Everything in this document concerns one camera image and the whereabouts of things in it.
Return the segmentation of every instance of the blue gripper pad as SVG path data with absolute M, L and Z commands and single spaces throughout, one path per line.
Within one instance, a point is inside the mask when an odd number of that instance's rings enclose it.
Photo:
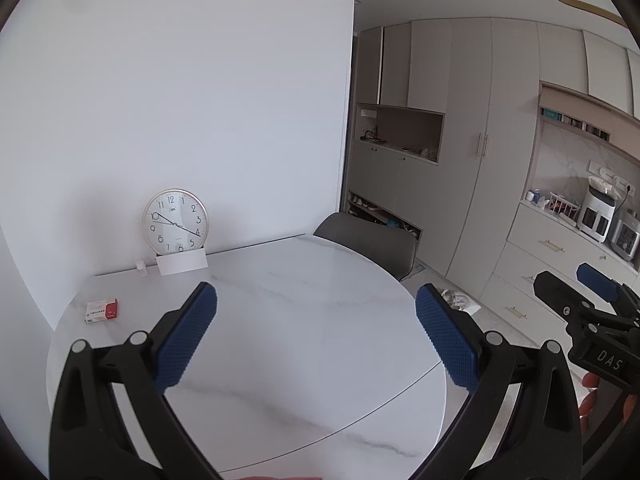
M 431 284 L 423 285 L 418 290 L 415 313 L 453 382 L 473 393 L 479 381 L 478 351 L 453 321 L 452 314 L 462 314 L 475 325 L 471 316 L 452 310 Z
M 161 395 L 169 386 L 180 382 L 202 336 L 216 315 L 217 307 L 216 289 L 210 283 L 202 282 L 182 308 L 176 311 L 180 317 L 156 354 L 155 382 L 156 390 Z
M 589 264 L 578 266 L 575 275 L 580 283 L 588 286 L 607 303 L 613 303 L 618 300 L 618 286 Z

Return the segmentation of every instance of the cabinet handle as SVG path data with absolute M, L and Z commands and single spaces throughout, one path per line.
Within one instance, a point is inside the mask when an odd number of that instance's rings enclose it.
M 521 313 L 521 311 L 519 311 L 517 308 L 515 308 L 514 306 L 512 307 L 505 307 L 509 312 L 511 312 L 514 316 L 519 317 L 520 319 L 527 319 L 527 314 L 523 314 Z
M 552 248 L 553 250 L 555 250 L 558 253 L 564 253 L 564 249 L 562 247 L 560 247 L 559 245 L 556 245 L 555 243 L 553 243 L 551 240 L 545 240 L 542 243 L 545 244 L 547 247 Z

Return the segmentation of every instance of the clock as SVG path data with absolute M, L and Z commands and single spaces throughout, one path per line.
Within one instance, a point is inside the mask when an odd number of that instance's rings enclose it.
M 188 191 L 168 189 L 146 205 L 142 216 L 146 241 L 158 255 L 204 247 L 209 231 L 207 211 Z

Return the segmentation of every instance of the marble table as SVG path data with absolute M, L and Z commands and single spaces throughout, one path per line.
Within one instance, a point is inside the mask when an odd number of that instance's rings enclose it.
M 415 317 L 414 300 L 382 268 L 311 235 L 207 257 L 208 269 L 88 279 L 49 349 L 50 406 L 73 341 L 120 344 L 151 330 L 201 281 L 218 312 L 180 383 L 166 397 L 225 478 L 323 476 L 405 480 L 440 434 L 446 382 Z M 87 301 L 118 299 L 115 320 L 87 324 Z M 154 457 L 123 388 L 136 449 Z

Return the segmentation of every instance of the wall socket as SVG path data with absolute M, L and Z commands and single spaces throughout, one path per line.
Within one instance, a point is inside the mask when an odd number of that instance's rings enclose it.
M 626 186 L 630 186 L 631 188 L 629 190 L 629 196 L 636 196 L 636 186 L 594 160 L 590 160 L 589 162 L 589 173 L 593 173 L 610 184 L 613 184 L 616 189 L 620 190 L 623 197 L 626 195 Z

